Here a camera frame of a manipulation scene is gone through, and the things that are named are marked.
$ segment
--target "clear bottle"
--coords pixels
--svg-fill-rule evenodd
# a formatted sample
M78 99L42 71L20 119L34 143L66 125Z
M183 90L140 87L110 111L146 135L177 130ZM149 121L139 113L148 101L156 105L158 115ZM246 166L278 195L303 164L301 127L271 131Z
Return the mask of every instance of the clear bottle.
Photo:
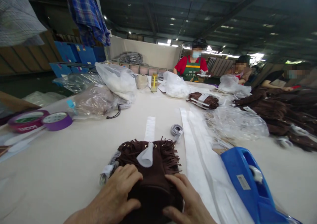
M158 90L158 74L153 73L151 78L151 91L157 92L157 90Z

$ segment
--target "woman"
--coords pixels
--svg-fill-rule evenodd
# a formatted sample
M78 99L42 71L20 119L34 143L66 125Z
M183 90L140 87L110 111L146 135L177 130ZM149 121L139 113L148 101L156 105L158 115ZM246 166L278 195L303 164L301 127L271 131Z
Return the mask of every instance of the woman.
M173 73L179 73L185 81L198 82L197 74L200 74L200 70L208 74L206 60L200 56L207 47L207 42L204 39L196 39L191 46L190 55L179 60L173 69Z
M249 55L240 56L233 64L233 67L230 68L225 75L235 75L239 78L239 84L243 85L249 80L249 77L252 74L252 70L249 68L250 59L251 57Z

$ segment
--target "blue tape dispenser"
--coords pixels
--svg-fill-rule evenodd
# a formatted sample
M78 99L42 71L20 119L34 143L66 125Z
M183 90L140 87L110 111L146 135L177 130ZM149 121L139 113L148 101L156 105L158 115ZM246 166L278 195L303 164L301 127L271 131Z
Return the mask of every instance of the blue tape dispenser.
M248 149L234 147L221 154L221 158L255 224L301 224L276 210L262 171Z

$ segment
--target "ceiling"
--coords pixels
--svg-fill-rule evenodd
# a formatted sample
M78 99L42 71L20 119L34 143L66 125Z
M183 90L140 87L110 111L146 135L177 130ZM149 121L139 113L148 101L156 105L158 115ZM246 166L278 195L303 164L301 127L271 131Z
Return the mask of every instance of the ceiling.
M65 4L66 0L52 1ZM121 33L190 42L205 38L225 53L317 61L317 0L100 0Z

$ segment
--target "worker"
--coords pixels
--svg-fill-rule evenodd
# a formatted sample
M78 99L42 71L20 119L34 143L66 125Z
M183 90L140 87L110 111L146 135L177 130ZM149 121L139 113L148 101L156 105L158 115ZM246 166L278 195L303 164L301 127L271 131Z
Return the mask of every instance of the worker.
M261 86L269 89L280 88L286 92L292 91L292 87L285 87L286 83L290 79L304 78L313 68L314 66L309 62L302 62L288 67L288 70L274 71L264 79Z
M203 70L208 75L208 68L206 59L201 57L201 54L205 51L207 42L204 39L196 39L191 43L191 53L187 57L183 57L179 60L177 65L173 69L173 73L183 77L185 81L198 82L197 74L200 74Z
M244 84L252 74L250 66L251 56L242 55L236 60L233 66L225 72L225 75L235 75L239 79L239 84Z
M165 175L185 201L184 212L175 207L165 207L163 215L176 224L216 224L185 175ZM132 210L141 207L137 199L129 199L128 193L143 176L134 165L119 166L94 200L84 209L72 214L64 224L117 224Z

